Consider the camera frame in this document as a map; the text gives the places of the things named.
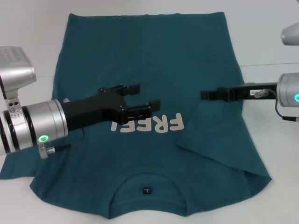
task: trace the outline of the t-shirt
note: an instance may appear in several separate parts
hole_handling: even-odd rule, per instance
[[[2,179],[34,176],[50,204],[114,218],[136,210],[188,216],[240,202],[271,180],[242,118],[242,101],[200,92],[243,83],[224,13],[81,17],[71,14],[53,98],[141,85],[128,105],[161,100],[152,118],[85,128],[84,143],[45,160],[7,156]],[[80,140],[69,133],[54,145]]]

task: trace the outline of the white surface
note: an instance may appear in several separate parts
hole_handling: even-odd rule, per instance
[[[20,90],[21,102],[50,99],[56,62],[69,13],[77,15],[203,14],[224,11],[246,82],[276,82],[299,71],[299,48],[283,46],[280,32],[299,21],[296,0],[7,0],[0,1],[0,45],[22,46],[37,83]],[[3,110],[4,101],[0,103]],[[299,116],[299,109],[280,108]],[[210,212],[179,217],[157,211],[132,212],[113,220],[42,202],[29,188],[32,178],[0,181],[0,223],[31,224],[298,224],[299,124],[282,121],[273,101],[247,101],[243,117],[273,181],[257,196]],[[0,168],[5,157],[0,157]]]

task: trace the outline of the green led ring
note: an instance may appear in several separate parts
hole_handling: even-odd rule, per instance
[[[39,142],[46,142],[47,140],[49,140],[49,137],[45,134],[38,138]]]

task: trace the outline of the white lettering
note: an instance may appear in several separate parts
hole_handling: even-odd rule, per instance
[[[172,119],[169,121],[172,125],[176,126],[170,126],[170,130],[172,131],[178,131],[178,130],[183,130],[184,129],[184,123],[183,123],[183,118],[180,113],[176,114],[176,119]]]
[[[137,127],[137,131],[150,132],[151,131],[151,118],[146,118],[145,120],[139,120],[138,124],[145,125],[145,127]]]
[[[129,127],[122,127],[121,132],[122,133],[128,133],[135,131],[135,122],[133,120],[129,121],[127,124],[123,126],[129,126]]]
[[[111,131],[115,132],[117,129],[117,123],[112,121],[112,124],[111,124]]]
[[[166,115],[162,115],[162,120],[160,120],[158,117],[154,116],[153,120],[157,122],[155,126],[155,131],[158,133],[165,133],[168,132],[168,122]]]

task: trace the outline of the white table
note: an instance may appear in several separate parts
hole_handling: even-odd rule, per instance
[[[0,45],[22,46],[38,81],[19,91],[23,105],[49,100],[69,13],[82,16],[226,13],[234,51],[246,82],[276,82],[299,71],[299,48],[280,41],[299,21],[296,0],[7,0],[0,1]],[[4,110],[4,101],[0,103]],[[284,115],[299,110],[279,108]],[[241,203],[189,217],[158,211],[131,212],[113,220],[42,202],[32,178],[0,181],[0,223],[31,224],[298,224],[299,124],[282,121],[274,101],[247,101],[243,117],[273,181]],[[0,168],[5,157],[0,157]]]

